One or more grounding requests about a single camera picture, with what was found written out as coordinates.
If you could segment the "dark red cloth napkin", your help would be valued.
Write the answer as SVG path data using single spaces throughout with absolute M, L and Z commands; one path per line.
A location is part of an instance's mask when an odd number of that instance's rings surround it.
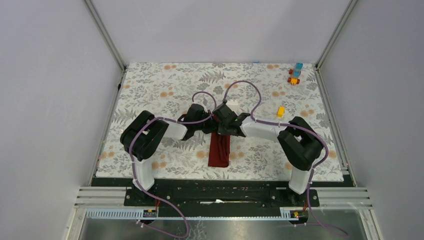
M 230 164 L 230 135 L 211 133 L 208 166 L 227 168 Z

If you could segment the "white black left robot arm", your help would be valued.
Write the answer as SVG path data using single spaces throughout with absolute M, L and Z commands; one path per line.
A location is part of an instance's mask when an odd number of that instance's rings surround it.
M 193 103 L 178 119 L 155 116 L 143 110 L 120 136 L 120 143 L 131 158 L 133 184 L 138 188 L 136 199 L 144 206 L 155 200 L 151 189 L 155 183 L 151 157 L 163 138 L 186 141 L 197 131 L 210 134 L 217 129 L 212 112 L 200 104 Z

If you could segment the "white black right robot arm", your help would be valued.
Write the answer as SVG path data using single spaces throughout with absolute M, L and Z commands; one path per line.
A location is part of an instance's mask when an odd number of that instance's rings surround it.
M 250 113 L 237 115 L 225 103 L 212 112 L 217 120 L 218 133 L 237 137 L 256 137 L 279 143 L 292 165 L 287 201 L 293 206 L 306 199 L 315 168 L 329 155 L 325 141 L 299 116 L 288 123 L 255 118 Z

